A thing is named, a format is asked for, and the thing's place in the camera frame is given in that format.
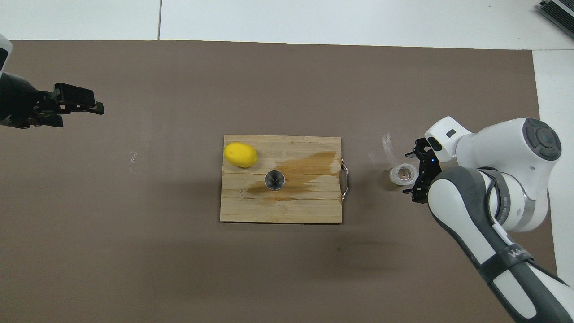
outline white floor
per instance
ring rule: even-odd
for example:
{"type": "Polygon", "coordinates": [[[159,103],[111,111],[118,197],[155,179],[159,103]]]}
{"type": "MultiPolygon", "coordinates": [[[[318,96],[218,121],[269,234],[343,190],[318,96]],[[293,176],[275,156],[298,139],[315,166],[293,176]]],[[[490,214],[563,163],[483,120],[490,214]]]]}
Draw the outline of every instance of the white floor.
{"type": "Polygon", "coordinates": [[[224,40],[269,43],[531,49],[540,116],[562,138],[550,179],[556,263],[574,286],[574,40],[536,12],[505,0],[3,0],[11,40],[224,40]]]}

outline cutting board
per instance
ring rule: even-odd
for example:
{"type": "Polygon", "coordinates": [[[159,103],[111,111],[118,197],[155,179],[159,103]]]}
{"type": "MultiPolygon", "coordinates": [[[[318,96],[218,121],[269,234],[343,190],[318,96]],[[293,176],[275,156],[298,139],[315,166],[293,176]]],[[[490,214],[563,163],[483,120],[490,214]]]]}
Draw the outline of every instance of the cutting board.
{"type": "Polygon", "coordinates": [[[223,222],[342,222],[341,138],[227,134],[257,151],[257,162],[240,168],[223,158],[220,220],[223,222]],[[283,173],[279,190],[265,185],[268,172],[283,173]]]}

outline brown table surface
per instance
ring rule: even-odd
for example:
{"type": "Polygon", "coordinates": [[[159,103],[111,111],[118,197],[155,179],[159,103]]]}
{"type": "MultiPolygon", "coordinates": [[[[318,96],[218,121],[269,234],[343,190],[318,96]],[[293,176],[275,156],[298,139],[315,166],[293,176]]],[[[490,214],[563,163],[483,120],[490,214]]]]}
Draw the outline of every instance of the brown table surface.
{"type": "MultiPolygon", "coordinates": [[[[15,41],[7,71],[106,113],[0,128],[1,321],[511,322],[388,170],[443,116],[537,117],[530,51],[15,41]],[[219,222],[228,133],[341,137],[343,224],[219,222]]],[[[555,272],[549,222],[514,237],[555,272]]]]}

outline roll of tape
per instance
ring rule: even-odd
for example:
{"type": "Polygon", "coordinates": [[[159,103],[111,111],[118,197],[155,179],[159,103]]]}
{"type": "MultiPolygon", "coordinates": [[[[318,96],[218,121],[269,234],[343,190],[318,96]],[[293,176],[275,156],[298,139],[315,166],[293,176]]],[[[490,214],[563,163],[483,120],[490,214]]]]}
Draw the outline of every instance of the roll of tape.
{"type": "Polygon", "coordinates": [[[397,185],[411,185],[417,180],[418,171],[416,167],[411,164],[400,164],[391,169],[389,177],[391,182],[397,185]]]}

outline lemon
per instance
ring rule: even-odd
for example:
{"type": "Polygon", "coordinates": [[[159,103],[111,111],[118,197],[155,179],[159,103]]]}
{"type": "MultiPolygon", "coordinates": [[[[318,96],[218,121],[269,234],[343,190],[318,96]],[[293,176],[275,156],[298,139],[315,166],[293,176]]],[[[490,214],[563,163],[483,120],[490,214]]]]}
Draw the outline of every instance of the lemon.
{"type": "Polygon", "coordinates": [[[223,157],[232,165],[247,168],[257,162],[257,151],[248,144],[234,142],[223,148],[223,157]]]}

